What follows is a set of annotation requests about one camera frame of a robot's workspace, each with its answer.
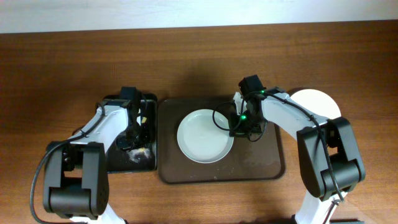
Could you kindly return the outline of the pale green plate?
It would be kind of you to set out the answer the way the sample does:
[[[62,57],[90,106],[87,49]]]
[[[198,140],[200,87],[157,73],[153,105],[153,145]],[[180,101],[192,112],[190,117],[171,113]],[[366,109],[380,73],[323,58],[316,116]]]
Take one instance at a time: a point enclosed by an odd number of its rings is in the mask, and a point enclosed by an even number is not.
[[[177,129],[177,143],[192,161],[210,164],[224,158],[234,138],[227,130],[228,120],[219,112],[200,109],[186,115]]]

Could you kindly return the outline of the pink plate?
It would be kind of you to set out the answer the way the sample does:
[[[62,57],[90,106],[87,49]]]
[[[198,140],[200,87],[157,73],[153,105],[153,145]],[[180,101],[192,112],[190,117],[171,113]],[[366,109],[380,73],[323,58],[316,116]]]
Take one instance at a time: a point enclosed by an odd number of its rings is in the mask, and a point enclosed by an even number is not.
[[[299,90],[293,93],[290,98],[299,105],[320,116],[329,119],[335,119],[341,116],[341,111],[335,100],[322,91],[314,89]]]

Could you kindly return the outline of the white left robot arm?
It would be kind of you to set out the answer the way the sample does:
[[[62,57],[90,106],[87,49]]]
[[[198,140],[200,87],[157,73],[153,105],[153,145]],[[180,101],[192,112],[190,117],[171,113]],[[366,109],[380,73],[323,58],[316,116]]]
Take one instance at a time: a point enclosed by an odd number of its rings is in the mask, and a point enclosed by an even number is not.
[[[51,142],[39,165],[44,210],[75,223],[125,223],[109,204],[108,174],[155,169],[155,109],[106,98],[75,134]]]

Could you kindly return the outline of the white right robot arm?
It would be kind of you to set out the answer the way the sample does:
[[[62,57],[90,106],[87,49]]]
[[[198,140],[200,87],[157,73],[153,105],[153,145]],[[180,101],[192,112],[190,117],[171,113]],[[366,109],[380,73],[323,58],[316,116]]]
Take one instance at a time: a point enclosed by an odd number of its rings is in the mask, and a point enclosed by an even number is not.
[[[294,223],[331,223],[348,192],[366,176],[350,122],[316,114],[278,88],[235,93],[241,121],[271,122],[297,142],[300,175],[307,190]]]

